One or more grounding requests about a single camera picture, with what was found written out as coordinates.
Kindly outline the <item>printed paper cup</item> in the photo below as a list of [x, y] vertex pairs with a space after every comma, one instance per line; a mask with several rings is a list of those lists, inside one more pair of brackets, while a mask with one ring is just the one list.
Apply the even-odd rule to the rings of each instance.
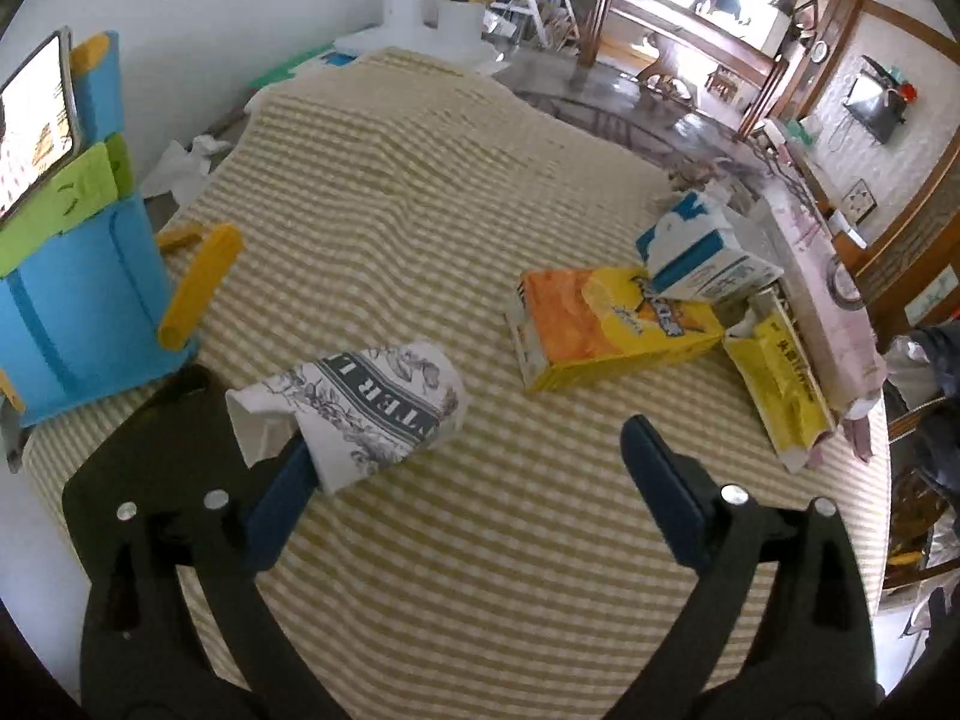
[[469, 394], [443, 348], [425, 340], [342, 351], [224, 395], [242, 458], [272, 458], [301, 437], [327, 494], [450, 439]]

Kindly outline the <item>long pink white box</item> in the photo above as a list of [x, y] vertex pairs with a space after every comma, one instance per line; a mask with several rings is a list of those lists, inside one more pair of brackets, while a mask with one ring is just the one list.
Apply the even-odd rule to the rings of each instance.
[[777, 187], [765, 190], [752, 218], [784, 268], [782, 291], [830, 410], [839, 419], [865, 418], [882, 398], [887, 366], [866, 304], [822, 218]]

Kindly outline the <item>blue felt storage bin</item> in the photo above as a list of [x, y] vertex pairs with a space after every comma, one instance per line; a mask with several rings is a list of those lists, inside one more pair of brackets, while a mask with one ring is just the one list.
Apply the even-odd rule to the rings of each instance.
[[155, 234], [125, 143], [119, 37], [71, 41], [82, 151], [2, 223], [2, 400], [18, 426], [171, 376], [242, 250], [231, 224]]

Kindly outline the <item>blue jacket on chair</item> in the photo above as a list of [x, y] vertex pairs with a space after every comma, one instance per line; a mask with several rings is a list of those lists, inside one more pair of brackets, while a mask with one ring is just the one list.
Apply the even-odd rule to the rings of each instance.
[[932, 483], [958, 493], [958, 322], [915, 328], [885, 353], [889, 381], [914, 411], [935, 405], [919, 418], [914, 447], [919, 468]]

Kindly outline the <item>yellow torn medicine box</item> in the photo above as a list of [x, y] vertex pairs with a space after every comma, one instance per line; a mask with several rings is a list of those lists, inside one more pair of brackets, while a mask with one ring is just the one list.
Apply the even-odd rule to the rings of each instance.
[[739, 371], [776, 458], [791, 473], [835, 432], [835, 420], [784, 302], [773, 288], [750, 296], [722, 348]]

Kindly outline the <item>white crumpled tissue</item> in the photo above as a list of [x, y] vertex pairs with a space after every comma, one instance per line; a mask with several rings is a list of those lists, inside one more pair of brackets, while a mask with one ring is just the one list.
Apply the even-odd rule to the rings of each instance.
[[212, 135], [197, 135], [189, 148], [171, 142], [156, 166], [140, 182], [144, 199], [169, 193], [178, 206], [189, 205], [210, 182], [213, 160], [224, 156], [231, 145]]

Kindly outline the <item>checkered beige tablecloth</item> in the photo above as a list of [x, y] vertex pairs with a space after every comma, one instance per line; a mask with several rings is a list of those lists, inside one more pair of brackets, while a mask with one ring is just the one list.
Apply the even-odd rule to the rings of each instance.
[[[242, 250], [184, 367], [228, 392], [425, 340], [469, 394], [454, 436], [340, 493], [313, 468], [306, 509], [257, 572], [342, 718], [613, 718], [697, 585], [623, 463], [636, 415], [760, 504], [831, 499], [871, 616], [889, 480], [836, 437], [818, 470], [788, 472], [724, 335], [680, 364], [524, 388], [505, 319], [519, 278], [643, 268], [656, 182], [500, 83], [389, 49], [275, 88], [185, 210], [234, 226]], [[65, 528], [67, 481], [174, 374], [31, 427], [26, 466]], [[758, 567], [713, 683], [742, 667], [775, 572]]]

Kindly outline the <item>smartphone with lit screen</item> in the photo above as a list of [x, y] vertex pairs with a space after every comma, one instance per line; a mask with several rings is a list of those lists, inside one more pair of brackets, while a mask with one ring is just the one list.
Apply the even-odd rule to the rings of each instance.
[[2, 223], [82, 151], [71, 31], [52, 31], [2, 86]]

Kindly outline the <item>orange yellow juice carton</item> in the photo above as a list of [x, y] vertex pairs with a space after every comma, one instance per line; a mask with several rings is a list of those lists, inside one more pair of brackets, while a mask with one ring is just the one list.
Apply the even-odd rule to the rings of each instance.
[[691, 361], [724, 335], [709, 305], [659, 296], [640, 266], [526, 271], [505, 319], [529, 392]]

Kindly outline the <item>white blue milk carton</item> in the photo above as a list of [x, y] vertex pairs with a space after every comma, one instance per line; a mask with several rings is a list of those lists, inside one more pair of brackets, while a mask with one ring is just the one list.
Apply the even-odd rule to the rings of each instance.
[[784, 268], [763, 229], [706, 193], [684, 193], [636, 239], [652, 288], [667, 299], [718, 304], [750, 296]]

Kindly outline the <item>wall mounted television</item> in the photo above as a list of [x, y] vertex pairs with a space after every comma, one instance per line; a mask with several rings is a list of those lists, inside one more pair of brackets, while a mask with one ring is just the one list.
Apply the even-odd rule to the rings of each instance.
[[862, 67], [844, 98], [843, 107], [877, 143], [886, 145], [896, 129], [907, 121], [905, 112], [918, 99], [918, 89], [907, 80], [900, 80], [869, 55], [862, 55], [861, 60]]

